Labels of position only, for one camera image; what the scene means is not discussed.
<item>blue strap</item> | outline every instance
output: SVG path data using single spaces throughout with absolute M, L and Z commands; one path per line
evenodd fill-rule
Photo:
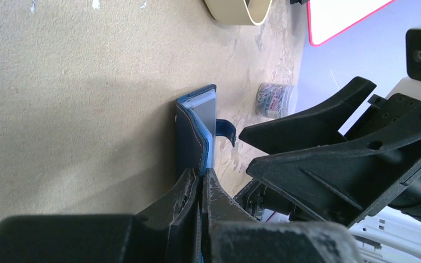
M 225 119 L 217 119 L 215 125 L 215 136 L 224 136 L 230 140 L 231 145 L 235 147 L 236 127 Z

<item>blue wallet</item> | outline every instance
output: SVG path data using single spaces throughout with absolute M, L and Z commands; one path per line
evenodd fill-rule
M 228 138 L 235 146 L 235 126 L 216 118 L 216 89 L 212 84 L 177 99 L 177 177 L 186 168 L 198 169 L 203 176 L 206 168 L 214 167 L 216 136 Z

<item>pink-edged board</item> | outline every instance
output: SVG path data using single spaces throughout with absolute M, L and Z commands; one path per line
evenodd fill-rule
M 310 0 L 309 42 L 318 47 L 395 0 Z

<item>light blue wall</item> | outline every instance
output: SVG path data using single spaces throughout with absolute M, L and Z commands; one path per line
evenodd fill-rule
M 375 93 L 386 96 L 407 76 L 405 34 L 420 24 L 421 0 L 396 0 L 318 48 L 306 38 L 297 111 L 324 101 L 338 91 L 336 83 L 341 88 L 355 76 L 371 80 Z M 352 122 L 367 107 L 361 105 Z

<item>jar of paper clips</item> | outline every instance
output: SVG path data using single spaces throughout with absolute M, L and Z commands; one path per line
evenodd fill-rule
M 262 83 L 257 91 L 255 112 L 267 118 L 283 118 L 294 113 L 297 101 L 297 86 Z

